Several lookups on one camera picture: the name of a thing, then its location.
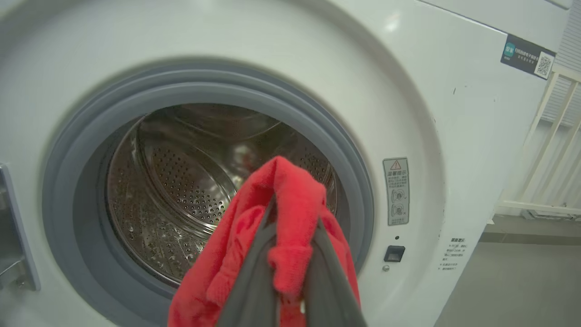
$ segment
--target washing machine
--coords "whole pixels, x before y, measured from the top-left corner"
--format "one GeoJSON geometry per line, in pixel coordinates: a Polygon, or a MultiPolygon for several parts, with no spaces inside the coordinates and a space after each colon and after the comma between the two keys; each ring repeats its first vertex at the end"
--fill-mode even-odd
{"type": "Polygon", "coordinates": [[[3,2],[1,324],[165,325],[239,186],[283,155],[327,186],[367,324],[433,326],[570,5],[3,2]]]}

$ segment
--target stainless steel drum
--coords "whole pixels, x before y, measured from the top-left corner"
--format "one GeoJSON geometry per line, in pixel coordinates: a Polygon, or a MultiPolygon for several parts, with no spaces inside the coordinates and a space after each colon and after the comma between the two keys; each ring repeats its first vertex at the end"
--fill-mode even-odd
{"type": "Polygon", "coordinates": [[[236,191],[276,155],[324,184],[327,206],[336,210],[339,180],[331,164],[273,118],[216,104],[164,108],[142,118],[109,166],[107,202],[117,237],[152,275],[179,285],[236,191]]]}

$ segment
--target floor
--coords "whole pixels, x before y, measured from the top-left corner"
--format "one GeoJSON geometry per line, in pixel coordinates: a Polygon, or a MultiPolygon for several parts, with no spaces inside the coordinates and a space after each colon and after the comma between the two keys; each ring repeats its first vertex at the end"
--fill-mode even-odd
{"type": "MultiPolygon", "coordinates": [[[[515,223],[487,231],[511,234],[515,223]]],[[[541,228],[526,221],[528,229],[514,234],[577,236],[575,223],[550,223],[541,228]]],[[[497,242],[478,244],[436,327],[580,326],[581,246],[497,242]]]]}

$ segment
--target qr code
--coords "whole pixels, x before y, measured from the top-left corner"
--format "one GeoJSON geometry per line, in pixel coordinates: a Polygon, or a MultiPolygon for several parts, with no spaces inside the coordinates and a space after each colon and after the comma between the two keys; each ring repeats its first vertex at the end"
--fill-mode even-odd
{"type": "Polygon", "coordinates": [[[541,52],[541,54],[539,55],[539,61],[537,62],[537,66],[535,67],[535,74],[539,75],[544,79],[547,79],[549,73],[551,73],[553,61],[555,61],[555,57],[546,54],[544,52],[541,52]]]}

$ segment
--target red fabric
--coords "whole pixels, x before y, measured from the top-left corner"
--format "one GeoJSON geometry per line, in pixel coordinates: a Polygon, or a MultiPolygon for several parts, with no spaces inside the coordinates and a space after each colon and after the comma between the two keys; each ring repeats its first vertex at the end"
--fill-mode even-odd
{"type": "Polygon", "coordinates": [[[274,288],[284,299],[281,326],[305,326],[300,297],[318,217],[359,303],[349,245],[327,209],[325,187],[306,170],[276,157],[253,173],[230,203],[171,302],[169,327],[215,325],[273,193],[278,207],[277,244],[268,261],[275,269],[274,288]]]}

